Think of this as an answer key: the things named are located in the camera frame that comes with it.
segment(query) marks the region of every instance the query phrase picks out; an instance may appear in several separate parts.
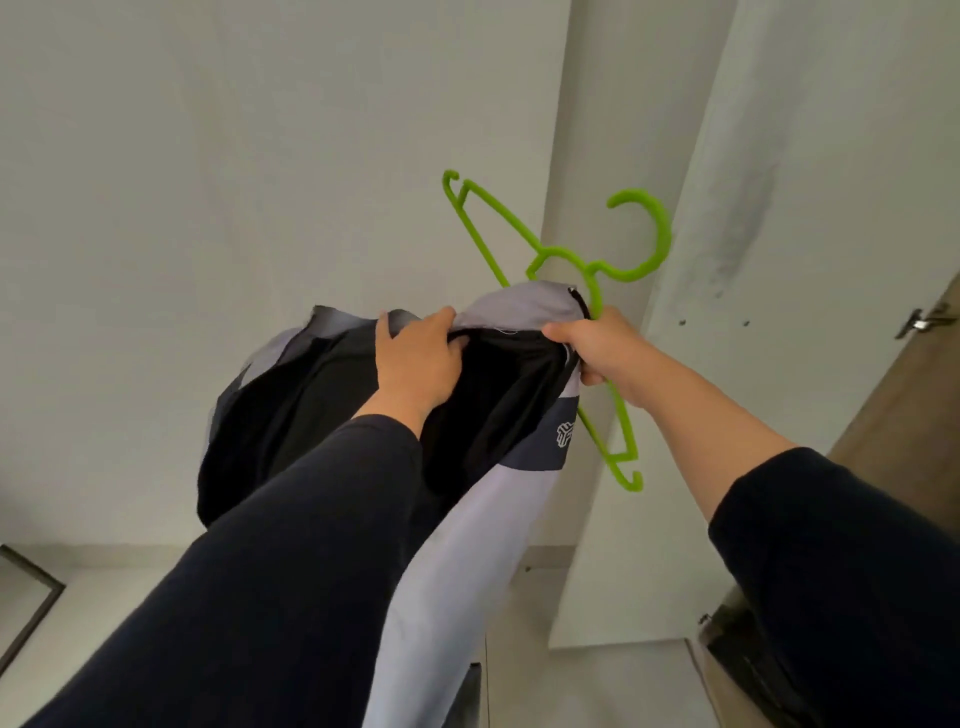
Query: person's right hand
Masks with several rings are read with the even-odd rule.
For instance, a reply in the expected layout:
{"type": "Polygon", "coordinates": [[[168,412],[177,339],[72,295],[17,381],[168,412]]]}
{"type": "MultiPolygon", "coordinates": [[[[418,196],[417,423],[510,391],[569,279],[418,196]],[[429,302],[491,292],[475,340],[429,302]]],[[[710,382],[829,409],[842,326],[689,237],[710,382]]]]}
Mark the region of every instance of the person's right hand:
{"type": "Polygon", "coordinates": [[[613,306],[605,306],[600,318],[547,324],[543,335],[551,341],[571,345],[584,360],[581,380],[586,385],[609,379],[627,401],[643,406],[635,391],[643,355],[655,349],[613,306]]]}

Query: dark frame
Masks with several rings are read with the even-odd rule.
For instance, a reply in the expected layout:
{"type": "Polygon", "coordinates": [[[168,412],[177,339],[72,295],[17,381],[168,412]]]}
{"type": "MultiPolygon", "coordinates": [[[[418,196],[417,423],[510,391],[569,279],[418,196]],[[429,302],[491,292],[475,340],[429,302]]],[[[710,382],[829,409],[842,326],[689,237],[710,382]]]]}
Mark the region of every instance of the dark frame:
{"type": "Polygon", "coordinates": [[[40,603],[40,606],[36,608],[34,615],[30,617],[19,634],[13,638],[13,642],[10,643],[10,646],[7,647],[3,655],[0,655],[0,677],[3,677],[3,673],[7,671],[7,667],[13,662],[13,658],[23,649],[23,645],[27,643],[27,640],[34,634],[34,631],[39,627],[43,618],[47,616],[47,613],[53,608],[54,604],[60,598],[60,595],[63,594],[63,590],[66,589],[66,584],[55,579],[30,559],[23,554],[17,553],[6,544],[0,544],[0,557],[6,559],[21,571],[25,571],[36,581],[50,589],[50,593],[40,603]]]}

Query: white cabinet door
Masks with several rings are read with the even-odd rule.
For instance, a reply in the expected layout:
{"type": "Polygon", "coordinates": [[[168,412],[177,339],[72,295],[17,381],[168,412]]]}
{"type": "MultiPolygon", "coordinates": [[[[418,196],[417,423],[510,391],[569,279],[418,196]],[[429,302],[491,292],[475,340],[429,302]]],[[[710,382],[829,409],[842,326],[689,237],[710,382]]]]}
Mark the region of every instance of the white cabinet door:
{"type": "MultiPolygon", "coordinates": [[[[742,0],[646,333],[827,451],[960,268],[960,6],[742,0]]],[[[601,482],[551,644],[692,634],[732,584],[666,444],[601,482]]]]}

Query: hand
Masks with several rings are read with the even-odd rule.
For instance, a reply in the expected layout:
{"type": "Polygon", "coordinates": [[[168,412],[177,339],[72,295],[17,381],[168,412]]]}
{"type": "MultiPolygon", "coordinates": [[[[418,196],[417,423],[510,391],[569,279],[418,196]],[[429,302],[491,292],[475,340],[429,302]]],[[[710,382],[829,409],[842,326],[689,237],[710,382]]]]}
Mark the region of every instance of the hand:
{"type": "Polygon", "coordinates": [[[596,321],[581,319],[543,327],[551,341],[570,344],[584,366],[580,379],[587,386],[612,381],[632,404],[643,406],[639,378],[645,354],[656,352],[613,306],[605,306],[596,321]]]}
{"type": "Polygon", "coordinates": [[[467,338],[446,341],[455,316],[456,311],[447,306],[394,337],[387,315],[381,315],[376,323],[378,389],[354,417],[387,415],[420,437],[427,415],[449,399],[460,378],[467,338]]]}

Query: black sleeve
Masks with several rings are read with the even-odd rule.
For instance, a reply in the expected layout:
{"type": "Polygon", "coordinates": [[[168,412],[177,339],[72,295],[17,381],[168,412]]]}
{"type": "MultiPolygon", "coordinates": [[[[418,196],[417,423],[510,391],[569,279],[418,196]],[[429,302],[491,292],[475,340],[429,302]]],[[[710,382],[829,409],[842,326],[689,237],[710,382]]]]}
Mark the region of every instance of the black sleeve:
{"type": "Polygon", "coordinates": [[[710,538],[826,725],[960,725],[960,548],[810,449],[738,479],[710,538]]]}
{"type": "Polygon", "coordinates": [[[216,521],[27,725],[359,726],[420,472],[407,427],[343,425],[216,521]]]}

